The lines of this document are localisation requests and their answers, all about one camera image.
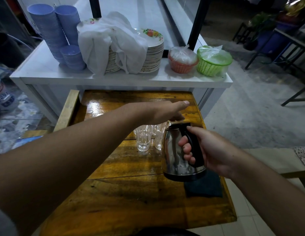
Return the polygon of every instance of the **gray shirt sleeve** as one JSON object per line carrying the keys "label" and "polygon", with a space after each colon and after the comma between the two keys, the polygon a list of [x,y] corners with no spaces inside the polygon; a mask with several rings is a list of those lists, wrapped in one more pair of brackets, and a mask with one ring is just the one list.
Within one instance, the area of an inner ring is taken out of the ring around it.
{"label": "gray shirt sleeve", "polygon": [[0,210],[0,236],[18,236],[12,220]]}

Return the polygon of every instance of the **person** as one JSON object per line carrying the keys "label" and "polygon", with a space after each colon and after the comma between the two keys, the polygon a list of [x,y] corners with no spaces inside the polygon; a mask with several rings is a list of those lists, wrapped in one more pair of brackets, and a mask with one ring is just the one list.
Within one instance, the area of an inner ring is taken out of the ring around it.
{"label": "person", "polygon": [[[0,236],[28,236],[140,125],[182,120],[188,101],[128,103],[0,155]],[[305,194],[219,134],[189,127],[205,166],[230,178],[277,235],[305,235]],[[186,137],[184,158],[195,159]]]}

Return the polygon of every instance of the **green basket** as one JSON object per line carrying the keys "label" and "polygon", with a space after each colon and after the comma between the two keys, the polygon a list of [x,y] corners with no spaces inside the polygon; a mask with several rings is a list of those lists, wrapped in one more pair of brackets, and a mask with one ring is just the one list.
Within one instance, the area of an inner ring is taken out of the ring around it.
{"label": "green basket", "polygon": [[232,57],[231,57],[231,61],[229,61],[228,63],[224,63],[224,64],[216,64],[216,63],[212,63],[208,60],[205,60],[203,57],[200,56],[200,53],[199,53],[200,48],[198,48],[198,50],[197,50],[197,56],[199,59],[199,62],[197,65],[197,71],[203,75],[213,77],[216,74],[218,74],[219,72],[221,72],[225,66],[228,66],[232,63]]}

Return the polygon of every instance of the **hand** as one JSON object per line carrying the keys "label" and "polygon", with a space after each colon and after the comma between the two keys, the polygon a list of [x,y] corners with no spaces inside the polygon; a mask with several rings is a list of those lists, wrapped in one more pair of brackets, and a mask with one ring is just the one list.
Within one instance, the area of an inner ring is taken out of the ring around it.
{"label": "hand", "polygon": [[142,125],[157,125],[168,120],[183,120],[185,117],[180,111],[186,109],[189,101],[179,101],[172,103],[170,101],[134,103],[136,108],[143,113]]}
{"label": "hand", "polygon": [[[199,127],[187,127],[187,129],[198,138],[205,166],[221,176],[232,178],[237,159],[246,153],[216,132]],[[187,137],[183,136],[178,144],[183,147],[185,160],[194,164],[195,158],[192,156]]]}

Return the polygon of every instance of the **black trash bin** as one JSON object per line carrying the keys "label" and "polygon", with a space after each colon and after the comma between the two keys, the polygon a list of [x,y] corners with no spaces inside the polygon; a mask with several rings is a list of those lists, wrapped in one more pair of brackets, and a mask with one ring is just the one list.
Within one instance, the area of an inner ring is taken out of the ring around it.
{"label": "black trash bin", "polygon": [[9,68],[17,68],[24,60],[17,43],[7,34],[0,32],[0,63]]}

